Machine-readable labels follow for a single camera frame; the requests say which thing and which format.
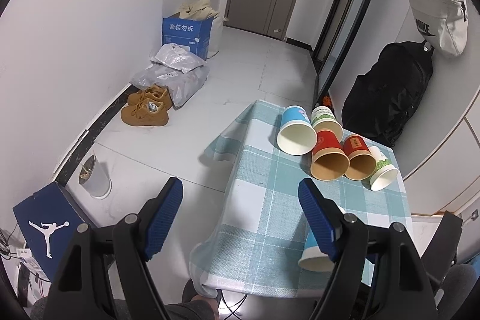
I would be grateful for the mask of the blue cartoon paper cup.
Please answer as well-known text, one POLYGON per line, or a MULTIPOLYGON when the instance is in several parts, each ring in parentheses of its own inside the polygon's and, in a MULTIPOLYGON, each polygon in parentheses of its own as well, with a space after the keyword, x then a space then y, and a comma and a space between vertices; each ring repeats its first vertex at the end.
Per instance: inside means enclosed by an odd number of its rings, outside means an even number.
POLYGON ((307 230, 304 251, 298 261, 298 266, 303 270, 312 272, 330 272, 335 267, 329 257, 320 251, 310 228, 307 230))

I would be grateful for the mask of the black coat rack pole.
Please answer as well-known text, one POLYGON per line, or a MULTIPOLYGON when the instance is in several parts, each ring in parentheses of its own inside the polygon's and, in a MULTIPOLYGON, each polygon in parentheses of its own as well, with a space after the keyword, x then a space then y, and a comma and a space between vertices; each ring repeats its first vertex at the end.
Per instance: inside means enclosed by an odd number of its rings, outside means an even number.
POLYGON ((312 105, 319 106, 328 94, 355 36, 360 30, 371 0, 334 0, 320 32, 312 61, 316 80, 312 105))

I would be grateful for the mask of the beige tote bag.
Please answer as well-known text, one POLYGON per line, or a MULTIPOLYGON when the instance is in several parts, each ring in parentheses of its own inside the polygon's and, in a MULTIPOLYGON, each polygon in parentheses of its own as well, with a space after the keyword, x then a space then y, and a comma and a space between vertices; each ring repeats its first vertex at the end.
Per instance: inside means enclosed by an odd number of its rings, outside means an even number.
POLYGON ((183 3, 179 8, 180 19, 205 20, 216 18, 219 14, 211 6, 211 0, 197 0, 191 3, 183 3))

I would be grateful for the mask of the red paper cup left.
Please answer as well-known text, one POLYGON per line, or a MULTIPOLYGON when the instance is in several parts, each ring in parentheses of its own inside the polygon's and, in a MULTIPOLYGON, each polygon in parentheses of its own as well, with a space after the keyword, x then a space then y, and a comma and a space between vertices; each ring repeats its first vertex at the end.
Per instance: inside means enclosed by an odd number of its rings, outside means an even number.
POLYGON ((350 161, 343 152, 335 133, 326 129, 316 133, 317 142, 312 150, 311 175, 323 181, 332 181, 343 176, 350 161))

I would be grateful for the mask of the blue paper cup lying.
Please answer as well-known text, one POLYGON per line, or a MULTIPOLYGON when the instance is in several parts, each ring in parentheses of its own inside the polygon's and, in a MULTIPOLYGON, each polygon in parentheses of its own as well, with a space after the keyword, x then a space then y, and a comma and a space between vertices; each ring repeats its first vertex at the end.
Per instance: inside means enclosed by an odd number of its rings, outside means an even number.
POLYGON ((300 156, 312 151, 317 143, 317 133, 306 110, 288 106, 281 115, 277 146, 286 154, 300 156))

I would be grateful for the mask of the white Nike bag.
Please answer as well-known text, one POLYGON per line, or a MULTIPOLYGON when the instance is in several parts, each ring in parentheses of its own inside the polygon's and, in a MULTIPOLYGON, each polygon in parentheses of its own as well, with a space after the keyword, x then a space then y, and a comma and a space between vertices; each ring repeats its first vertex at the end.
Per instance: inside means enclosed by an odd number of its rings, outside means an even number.
POLYGON ((466 0, 408 0, 417 31, 444 56, 460 56, 467 44, 466 0))

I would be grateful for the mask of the red paper cup right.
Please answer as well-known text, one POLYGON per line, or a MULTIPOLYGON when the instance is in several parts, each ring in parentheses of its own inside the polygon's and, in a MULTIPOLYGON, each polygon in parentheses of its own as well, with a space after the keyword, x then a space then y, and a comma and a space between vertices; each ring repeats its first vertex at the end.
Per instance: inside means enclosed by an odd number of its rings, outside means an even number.
POLYGON ((343 140, 343 152, 349 159, 345 173, 348 179, 361 181, 374 173, 376 160, 360 135, 352 134, 343 140))

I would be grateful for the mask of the wall power socket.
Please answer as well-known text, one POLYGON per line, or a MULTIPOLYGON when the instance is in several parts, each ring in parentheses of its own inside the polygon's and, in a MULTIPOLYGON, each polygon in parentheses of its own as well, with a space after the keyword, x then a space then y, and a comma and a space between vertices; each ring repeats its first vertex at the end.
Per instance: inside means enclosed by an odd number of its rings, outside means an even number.
POLYGON ((468 216, 468 218, 466 218, 465 222, 468 223, 470 221, 474 221, 476 220, 478 217, 479 217, 479 211, 478 210, 474 210, 470 216, 468 216))

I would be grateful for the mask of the grey trash bin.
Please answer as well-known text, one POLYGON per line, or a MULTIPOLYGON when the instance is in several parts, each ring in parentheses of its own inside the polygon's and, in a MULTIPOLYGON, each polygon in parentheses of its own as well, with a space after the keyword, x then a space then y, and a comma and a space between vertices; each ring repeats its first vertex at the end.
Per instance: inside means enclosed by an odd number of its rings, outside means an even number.
POLYGON ((95 154, 80 165, 79 185, 96 199, 106 198, 112 190, 112 181, 95 154))

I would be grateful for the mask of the blue cardboard box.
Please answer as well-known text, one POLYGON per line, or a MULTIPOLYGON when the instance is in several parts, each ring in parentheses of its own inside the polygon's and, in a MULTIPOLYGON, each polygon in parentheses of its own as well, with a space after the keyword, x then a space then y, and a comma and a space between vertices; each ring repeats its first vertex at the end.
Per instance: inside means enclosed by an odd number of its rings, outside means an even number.
POLYGON ((212 21, 213 17, 203 20, 181 19, 176 16, 164 18, 162 44, 178 44, 206 60, 208 58, 212 21))

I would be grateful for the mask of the green white cup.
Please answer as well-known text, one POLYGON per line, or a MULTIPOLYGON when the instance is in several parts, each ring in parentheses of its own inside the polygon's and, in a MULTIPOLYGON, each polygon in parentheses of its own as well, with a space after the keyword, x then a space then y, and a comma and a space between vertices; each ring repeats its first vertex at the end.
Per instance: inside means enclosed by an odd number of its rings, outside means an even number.
POLYGON ((369 150, 376 163, 369 177, 370 189, 377 192, 394 182, 399 171, 377 146, 371 146, 369 150))
POLYGON ((333 111, 327 106, 318 106, 312 110, 311 124, 316 132, 330 130, 338 141, 343 139, 343 128, 335 118, 333 111))

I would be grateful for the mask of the green white cup right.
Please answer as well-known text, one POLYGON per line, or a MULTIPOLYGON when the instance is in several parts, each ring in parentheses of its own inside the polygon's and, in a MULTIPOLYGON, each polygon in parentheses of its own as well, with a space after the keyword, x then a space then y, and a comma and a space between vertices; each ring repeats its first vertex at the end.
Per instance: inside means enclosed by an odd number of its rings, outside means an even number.
POLYGON ((371 146, 369 150, 376 163, 369 177, 370 189, 377 192, 394 182, 399 171, 377 146, 371 146))

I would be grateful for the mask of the white power strip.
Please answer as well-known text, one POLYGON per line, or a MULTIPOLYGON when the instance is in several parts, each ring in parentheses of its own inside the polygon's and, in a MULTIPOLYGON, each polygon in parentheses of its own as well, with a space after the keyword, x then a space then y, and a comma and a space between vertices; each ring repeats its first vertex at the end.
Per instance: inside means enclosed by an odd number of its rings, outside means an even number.
POLYGON ((28 249, 28 248, 25 248, 25 249, 18 248, 16 249, 16 254, 19 258, 23 258, 23 259, 32 257, 31 249, 28 249))

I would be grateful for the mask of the brown suede shoe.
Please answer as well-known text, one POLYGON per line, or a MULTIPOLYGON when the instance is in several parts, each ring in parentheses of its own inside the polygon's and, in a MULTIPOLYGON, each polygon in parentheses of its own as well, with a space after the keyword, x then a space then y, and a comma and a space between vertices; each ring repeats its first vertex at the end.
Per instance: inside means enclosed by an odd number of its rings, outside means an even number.
POLYGON ((164 104, 144 100, 135 106, 126 106, 120 111, 120 118, 133 127, 162 127, 168 123, 168 111, 164 104))
POLYGON ((129 106, 135 106, 147 98, 154 102, 162 102, 166 110, 172 108, 173 103, 168 89, 158 85, 152 85, 145 90, 139 90, 137 93, 129 94, 127 104, 129 106))

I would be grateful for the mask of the grey plastic mailer bags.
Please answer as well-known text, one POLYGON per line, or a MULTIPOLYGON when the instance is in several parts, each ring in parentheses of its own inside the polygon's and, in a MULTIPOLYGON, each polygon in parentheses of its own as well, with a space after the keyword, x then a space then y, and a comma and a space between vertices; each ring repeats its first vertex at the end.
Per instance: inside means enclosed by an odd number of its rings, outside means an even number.
POLYGON ((139 89, 153 85, 166 88, 176 109, 181 108, 205 84, 208 63, 175 43, 163 45, 150 59, 151 64, 137 72, 130 83, 139 89))

